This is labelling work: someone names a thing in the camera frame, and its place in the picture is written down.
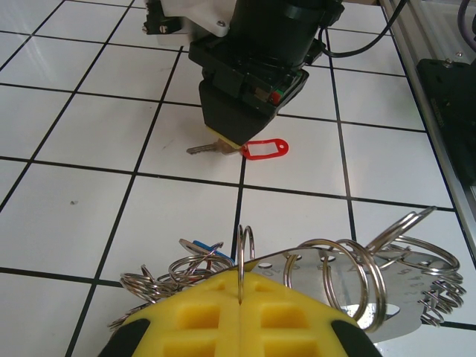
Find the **black grout line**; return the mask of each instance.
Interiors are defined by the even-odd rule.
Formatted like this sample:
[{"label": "black grout line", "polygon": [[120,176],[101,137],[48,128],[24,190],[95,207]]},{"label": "black grout line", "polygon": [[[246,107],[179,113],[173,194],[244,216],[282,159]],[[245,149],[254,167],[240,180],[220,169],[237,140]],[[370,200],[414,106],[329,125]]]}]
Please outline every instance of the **black grout line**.
[{"label": "black grout line", "polygon": [[324,198],[324,199],[347,199],[346,196],[333,195],[331,193],[318,193],[318,192],[288,190],[288,189],[285,189],[285,188],[277,188],[277,187],[254,186],[252,184],[244,184],[243,188],[246,188],[248,190],[256,190],[256,191],[289,193],[289,194],[292,194],[292,195],[299,195],[299,196],[321,197],[321,198]]},{"label": "black grout line", "polygon": [[16,161],[16,162],[30,162],[29,158],[11,158],[10,156],[0,156],[0,160]]},{"label": "black grout line", "polygon": [[160,100],[157,100],[157,99],[124,97],[123,95],[91,93],[89,91],[78,91],[77,93],[81,94],[81,95],[89,95],[89,96],[92,96],[92,97],[104,97],[104,98],[115,98],[115,99],[124,99],[124,100],[136,100],[138,102],[149,102],[149,103],[160,103],[161,102]]},{"label": "black grout line", "polygon": [[406,78],[406,76],[404,74],[384,73],[384,72],[375,72],[375,71],[363,71],[361,69],[342,68],[342,67],[334,67],[334,69],[337,70],[337,71],[378,74],[378,75],[381,75],[381,76]]},{"label": "black grout line", "polygon": [[[383,6],[380,7],[383,14],[384,14],[384,18],[385,18],[385,21],[388,23],[388,19],[387,19],[387,14],[385,13],[385,9],[383,8]],[[448,193],[448,196],[450,198],[450,201],[451,201],[451,205],[453,206],[453,211],[455,212],[456,214],[456,218],[457,218],[457,221],[458,221],[458,224],[460,225],[460,230],[461,230],[461,234],[463,235],[463,238],[465,240],[465,243],[466,243],[466,248],[468,249],[468,252],[469,252],[469,256],[471,257],[471,260],[473,262],[473,266],[475,267],[476,269],[476,252],[474,252],[472,250],[472,247],[471,247],[471,244],[469,242],[470,238],[468,237],[468,233],[466,232],[466,229],[464,228],[463,226],[463,222],[461,221],[461,217],[460,217],[460,214],[459,212],[457,211],[456,209],[456,204],[455,204],[455,200],[454,200],[454,197],[453,197],[453,194],[451,193],[451,190],[449,188],[449,184],[448,184],[448,180],[446,179],[446,176],[443,172],[443,168],[441,167],[441,163],[440,163],[440,159],[438,158],[438,154],[437,154],[437,151],[434,147],[434,144],[433,144],[433,140],[431,140],[431,136],[430,136],[430,132],[428,131],[428,127],[426,125],[426,121],[425,121],[425,116],[423,115],[423,111],[422,111],[422,108],[421,108],[421,105],[419,104],[419,101],[417,99],[417,94],[415,93],[415,89],[414,89],[414,86],[413,84],[411,83],[410,81],[410,77],[408,76],[408,70],[405,66],[405,63],[403,62],[403,58],[402,58],[402,55],[400,54],[400,50],[399,50],[399,47],[396,43],[396,40],[395,40],[395,36],[392,36],[392,40],[393,40],[393,45],[395,46],[395,49],[396,49],[396,52],[399,56],[399,59],[400,59],[400,63],[402,64],[402,67],[403,67],[403,71],[405,72],[405,76],[407,77],[407,82],[408,82],[408,85],[410,86],[410,90],[411,90],[411,94],[413,95],[413,98],[414,98],[414,102],[416,104],[416,107],[418,108],[418,112],[419,112],[419,116],[420,116],[420,119],[421,121],[423,122],[423,126],[425,127],[425,131],[426,131],[426,135],[427,135],[427,138],[428,138],[428,141],[430,142],[430,145],[431,145],[431,149],[433,150],[433,155],[437,161],[437,165],[438,165],[438,168],[440,170],[440,175],[443,177],[443,182],[445,184],[445,187],[446,187],[446,192]]]},{"label": "black grout line", "polygon": [[172,48],[158,48],[158,47],[149,47],[149,46],[140,46],[140,45],[126,45],[123,43],[109,43],[110,46],[120,46],[120,47],[130,47],[130,48],[143,48],[144,50],[155,50],[155,51],[166,51],[166,52],[179,52],[180,50],[174,50]]},{"label": "black grout line", "polygon": [[[42,164],[42,165],[49,165],[55,167],[67,167],[72,169],[78,170],[91,170],[91,171],[100,171],[105,173],[117,173],[122,175],[136,175],[140,177],[149,177],[154,179],[164,179],[164,180],[171,180],[171,181],[183,181],[183,182],[191,182],[196,184],[210,184],[213,186],[224,186],[224,187],[237,187],[240,188],[240,184],[233,183],[233,182],[224,182],[224,181],[209,181],[203,180],[200,178],[187,178],[187,177],[179,177],[179,176],[168,176],[168,175],[161,175],[156,173],[134,173],[132,171],[125,171],[125,170],[116,170],[116,169],[106,169],[103,167],[89,167],[89,166],[82,166],[76,164],[62,164],[59,162],[50,162],[50,161],[37,161],[37,160],[30,160],[26,158],[11,158],[8,156],[0,156],[0,160],[5,161],[18,161],[18,162],[26,162],[32,164]],[[339,196],[330,193],[317,193],[317,192],[309,192],[309,191],[299,191],[299,190],[287,190],[278,187],[266,187],[266,186],[255,186],[251,184],[243,184],[243,188],[249,190],[258,190],[258,191],[268,191],[268,192],[277,192],[277,193],[289,193],[299,196],[313,196],[313,197],[321,197],[321,198],[328,198],[328,199],[347,199],[346,196]],[[420,205],[408,202],[395,202],[395,201],[385,201],[381,199],[367,199],[364,197],[350,197],[350,201],[356,202],[367,202],[367,203],[376,203],[380,205],[393,205],[393,206],[400,206],[400,207],[409,207],[409,208],[421,208],[425,209],[428,205]],[[454,208],[445,208],[439,207],[438,210],[445,211],[445,212],[454,212]]]},{"label": "black grout line", "polygon": [[88,171],[98,171],[102,173],[118,173],[121,175],[132,175],[132,172],[127,170],[117,170],[117,169],[108,169],[105,167],[93,167],[93,166],[84,166],[84,165],[76,165],[76,164],[66,164],[62,162],[51,162],[51,161],[44,161],[44,160],[32,160],[30,161],[32,164],[42,164],[47,166],[55,166],[55,167],[65,167],[69,169],[78,169],[78,170],[88,170]]},{"label": "black grout line", "polygon": [[151,178],[171,180],[171,181],[192,182],[194,184],[212,184],[214,186],[239,187],[239,184],[234,184],[232,182],[208,181],[208,180],[202,180],[199,178],[194,179],[194,178],[187,178],[187,177],[166,176],[166,175],[147,174],[147,173],[138,173],[137,176],[151,177]]},{"label": "black grout line", "polygon": [[[168,81],[167,81],[167,84],[165,85],[164,87],[164,91],[162,93],[162,96],[161,96],[161,101],[164,100],[165,96],[167,95],[167,90],[168,88],[170,87],[170,83],[172,82],[172,78],[173,78],[173,75],[176,71],[176,68],[177,68],[177,65],[179,63],[179,59],[180,59],[180,55],[181,55],[181,50],[177,53],[177,57],[176,57],[176,61],[174,62],[173,64],[173,67],[172,67],[172,70],[170,72],[170,75],[169,75],[169,78],[168,78]],[[161,111],[161,107],[162,107],[162,103],[160,103],[155,111],[155,114],[154,114],[154,118],[152,119],[152,123],[150,124],[150,128],[149,128],[149,131],[147,133],[147,136],[146,136],[146,139],[144,141],[144,144],[142,146],[142,150],[141,150],[141,153],[139,154],[139,157],[138,157],[138,160],[136,162],[136,165],[135,165],[135,168],[134,168],[134,172],[132,173],[132,176],[131,176],[131,179],[129,181],[129,185],[127,186],[127,189],[126,189],[126,193],[124,194],[124,198],[123,198],[123,201],[120,205],[120,208],[119,208],[119,211],[118,211],[118,215],[116,216],[116,220],[114,222],[114,225],[112,226],[112,230],[111,230],[111,233],[109,235],[109,238],[108,238],[108,241],[106,243],[106,247],[104,248],[104,252],[103,252],[103,255],[101,257],[101,260],[99,262],[99,265],[97,267],[97,270],[96,270],[96,274],[94,275],[94,282],[92,283],[91,285],[91,289],[89,290],[89,293],[88,293],[88,296],[86,298],[86,302],[84,303],[84,307],[83,307],[83,310],[81,311],[81,314],[80,314],[80,317],[78,319],[78,322],[77,322],[77,325],[76,325],[76,328],[74,330],[74,333],[73,333],[73,336],[71,337],[71,341],[69,343],[69,346],[68,346],[68,350],[65,354],[65,357],[71,357],[73,351],[74,351],[74,347],[76,346],[76,343],[77,343],[77,339],[80,335],[80,332],[81,332],[81,328],[83,327],[83,324],[84,324],[84,320],[86,319],[86,315],[88,313],[88,310],[89,310],[89,306],[91,305],[91,301],[92,301],[92,298],[94,296],[94,292],[95,292],[95,289],[96,289],[96,286],[97,286],[97,281],[100,279],[100,276],[101,276],[101,273],[103,272],[103,269],[104,269],[104,266],[106,264],[106,259],[108,257],[108,254],[109,254],[109,251],[112,247],[112,243],[114,241],[114,238],[115,238],[115,234],[118,230],[118,227],[119,227],[119,223],[120,223],[120,219],[122,218],[122,215],[123,215],[123,212],[126,208],[126,203],[127,203],[127,200],[129,199],[129,196],[130,196],[130,193],[132,192],[132,187],[134,185],[134,182],[135,182],[135,178],[137,177],[138,175],[138,171],[139,171],[139,167],[141,166],[141,162],[142,162],[142,158],[144,157],[144,154],[147,150],[147,146],[148,146],[148,143],[149,143],[149,140],[150,140],[150,137],[152,136],[152,132],[154,130],[154,126],[155,126],[155,123],[157,121],[157,118],[158,118],[158,115]]]},{"label": "black grout line", "polygon": [[7,61],[5,63],[3,63],[3,65],[1,65],[0,67],[0,72],[3,68],[5,68],[7,66],[8,63],[10,63],[10,61],[16,56],[17,53],[20,52],[20,50],[22,48],[24,48],[24,46],[28,43],[28,41],[30,41],[33,37],[33,35],[35,33],[37,33],[39,31],[40,28],[42,28],[42,26],[53,16],[54,13],[56,13],[56,11],[60,8],[60,6],[65,2],[65,0],[62,0],[58,6],[56,6],[53,11],[51,11],[51,13],[46,17],[46,19],[43,20],[43,22],[41,24],[39,24],[39,26],[35,29],[35,31],[33,31],[31,33],[31,35],[28,36],[28,38],[16,49],[15,52],[13,52],[13,54],[7,59]]},{"label": "black grout line", "polygon": [[201,108],[202,107],[200,104],[171,102],[169,100],[164,100],[164,104],[170,104],[170,105],[173,105],[173,106],[192,106],[193,108]]},{"label": "black grout line", "polygon": [[54,89],[54,88],[47,88],[47,87],[36,87],[36,86],[26,86],[23,84],[13,84],[13,83],[0,83],[0,86],[4,87],[13,87],[13,88],[25,88],[25,89],[35,89],[37,91],[57,91],[59,93],[73,93],[73,91],[69,91],[67,89]]},{"label": "black grout line", "polygon": [[90,39],[66,39],[65,37],[49,36],[49,35],[33,35],[33,37],[39,37],[41,39],[60,39],[62,41],[94,43],[96,45],[104,45],[104,43],[105,43],[105,42],[101,42],[101,41],[93,41],[93,40],[90,40]]},{"label": "black grout line", "polygon": [[441,327],[449,327],[452,329],[468,329],[470,331],[476,331],[476,324],[465,324],[461,322],[445,321],[441,323]]},{"label": "black grout line", "polygon": [[[417,203],[408,203],[408,202],[397,202],[397,201],[386,201],[384,199],[366,199],[364,197],[352,197],[352,201],[356,202],[366,202],[366,203],[376,203],[378,205],[390,205],[390,206],[399,206],[399,207],[409,207],[409,208],[419,208],[425,210],[431,205],[421,205]],[[437,207],[437,210],[442,212],[455,212],[454,208],[448,207]]]},{"label": "black grout line", "polygon": [[369,123],[357,123],[355,121],[346,121],[346,120],[341,120],[341,123],[347,124],[347,125],[368,126],[370,128],[399,130],[400,132],[420,132],[420,133],[423,133],[423,134],[426,133],[426,130],[424,130],[424,129],[399,128],[399,127],[396,127],[396,126],[386,126],[386,125],[369,124]]},{"label": "black grout line", "polygon": [[[304,120],[315,120],[315,121],[323,121],[323,122],[327,122],[327,123],[337,123],[337,120],[333,120],[333,119],[304,117],[304,116],[301,116],[301,115],[279,114],[278,117],[296,118],[296,119],[304,119]],[[371,128],[400,130],[400,131],[403,131],[403,132],[422,132],[422,133],[426,132],[426,130],[424,130],[424,129],[399,128],[398,126],[386,126],[386,125],[369,124],[369,123],[358,123],[356,121],[341,120],[341,123],[342,124],[349,124],[349,125],[358,125],[358,126],[369,126]]]},{"label": "black grout line", "polygon": [[327,123],[337,123],[336,119],[314,118],[314,117],[306,117],[306,116],[303,116],[303,115],[278,114],[277,116],[278,117],[285,117],[285,118],[324,121],[324,122],[327,122]]},{"label": "black grout line", "polygon": [[243,187],[245,184],[245,171],[246,171],[246,158],[245,156],[242,157],[241,160],[241,170],[239,172],[239,186],[238,186],[238,195],[237,195],[237,210],[235,213],[235,222],[233,226],[233,237],[231,240],[231,253],[230,258],[235,259],[237,256],[237,237],[238,237],[238,226],[239,220],[241,217],[241,206],[243,200]]},{"label": "black grout line", "polygon": [[[38,277],[42,279],[71,281],[73,283],[84,284],[92,284],[95,281],[92,277],[78,277],[76,275],[48,273],[46,271],[33,271],[6,267],[0,267],[0,274],[19,275],[22,277]],[[122,285],[118,281],[113,280],[98,280],[97,284],[101,286],[122,288]]]},{"label": "black grout line", "polygon": [[21,275],[24,277],[43,277],[46,279],[73,281],[75,283],[85,283],[85,284],[91,284],[93,282],[93,279],[90,277],[75,277],[72,275],[55,274],[55,273],[47,273],[44,271],[31,271],[31,270],[23,270],[23,269],[16,269],[16,268],[0,267],[0,273]]},{"label": "black grout line", "polygon": [[[331,51],[329,33],[327,32],[327,30],[326,30],[326,41],[327,41],[327,47]],[[347,157],[345,155],[344,133],[342,131],[341,112],[339,110],[339,102],[338,102],[338,96],[337,96],[337,85],[335,84],[334,67],[332,65],[331,57],[329,57],[329,64],[330,64],[330,76],[332,80],[332,91],[334,93],[335,115],[337,117],[339,144],[341,146],[342,170],[344,172],[345,193],[347,197],[347,210],[349,212],[350,237],[352,238],[353,241],[357,241],[354,211],[352,207],[352,202],[350,201],[350,198],[352,197],[352,195],[350,194],[350,180],[349,180],[349,171],[347,169]]]},{"label": "black grout line", "polygon": [[[306,65],[306,67],[330,69],[330,67],[328,65]],[[339,70],[339,71],[368,73],[368,74],[379,74],[379,75],[382,75],[382,76],[406,78],[406,76],[404,74],[394,74],[394,73],[385,73],[385,72],[376,72],[376,71],[364,71],[362,69],[343,68],[343,67],[335,67],[335,66],[334,66],[334,69]]]},{"label": "black grout line", "polygon": [[92,1],[87,1],[87,0],[66,0],[69,2],[79,2],[82,4],[93,4],[93,5],[104,5],[104,6],[114,6],[114,7],[133,7],[129,5],[119,5],[119,4],[107,4],[105,2],[92,2]]},{"label": "black grout line", "polygon": [[31,33],[8,31],[8,30],[0,30],[0,33],[9,33],[10,35],[23,35],[23,36],[30,36],[31,35]]},{"label": "black grout line", "polygon": [[74,348],[76,347],[77,339],[78,337],[80,337],[80,332],[81,332],[81,329],[83,328],[84,320],[86,319],[86,315],[88,314],[89,307],[91,306],[92,298],[94,296],[94,293],[96,292],[96,287],[97,287],[97,284],[91,284],[91,287],[89,288],[88,295],[86,296],[86,302],[84,303],[83,308],[81,309],[81,313],[78,318],[76,327],[74,328],[73,336],[71,337],[71,340],[69,342],[65,357],[71,357],[73,355],[73,351],[74,351]]},{"label": "black grout line", "polygon": [[10,197],[13,195],[13,192],[15,192],[16,188],[18,187],[18,185],[20,184],[20,182],[22,181],[22,179],[25,177],[25,173],[27,173],[28,169],[30,168],[31,166],[31,162],[28,162],[25,167],[23,167],[23,170],[20,172],[20,175],[18,176],[18,178],[15,180],[15,182],[13,183],[13,186],[10,188],[10,190],[8,191],[7,195],[5,196],[5,198],[3,199],[3,201],[1,202],[0,204],[0,213],[3,211],[3,209],[5,208],[5,205],[7,204],[7,202],[10,200]]}]

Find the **key tag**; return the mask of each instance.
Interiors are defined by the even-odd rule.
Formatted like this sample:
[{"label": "key tag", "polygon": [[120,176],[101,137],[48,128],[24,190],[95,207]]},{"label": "key tag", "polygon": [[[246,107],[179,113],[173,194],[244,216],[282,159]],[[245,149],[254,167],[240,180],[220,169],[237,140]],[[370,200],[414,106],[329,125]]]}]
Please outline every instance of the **key tag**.
[{"label": "key tag", "polygon": [[249,141],[241,153],[248,160],[266,160],[267,158],[279,158],[289,151],[289,145],[283,139],[269,139]]}]

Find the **metal key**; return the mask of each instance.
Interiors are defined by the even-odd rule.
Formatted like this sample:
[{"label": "metal key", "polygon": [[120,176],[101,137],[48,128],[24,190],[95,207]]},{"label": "metal key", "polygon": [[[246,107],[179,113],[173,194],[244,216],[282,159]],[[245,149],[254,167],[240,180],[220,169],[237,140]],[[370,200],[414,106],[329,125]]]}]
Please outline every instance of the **metal key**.
[{"label": "metal key", "polygon": [[235,152],[239,152],[239,149],[235,149],[222,139],[218,139],[213,144],[201,145],[200,147],[191,147],[187,149],[187,152],[191,155],[199,154],[201,152],[220,152],[223,155],[230,155],[234,154]]}]

